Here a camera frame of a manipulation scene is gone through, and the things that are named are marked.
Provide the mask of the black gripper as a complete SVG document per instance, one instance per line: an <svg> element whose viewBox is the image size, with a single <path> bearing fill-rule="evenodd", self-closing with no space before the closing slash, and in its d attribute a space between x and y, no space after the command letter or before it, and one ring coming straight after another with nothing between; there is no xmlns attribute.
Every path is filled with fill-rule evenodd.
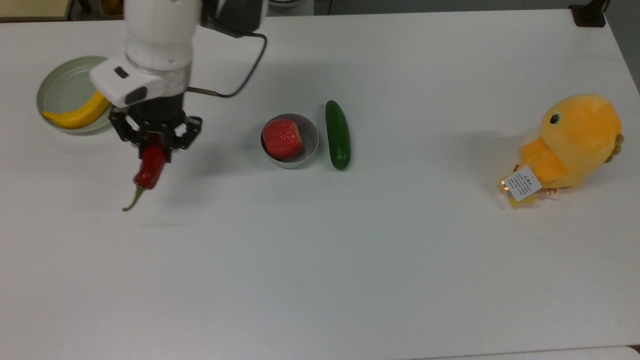
<svg viewBox="0 0 640 360"><path fill-rule="evenodd" d="M202 132L203 120L198 116L186 116L183 105L185 94L160 96L133 104L128 108L112 107L109 121L122 142L129 142L142 158L147 148L147 133L156 132L164 137L166 162L172 155L187 150ZM128 117L138 125L133 129Z"/></svg>

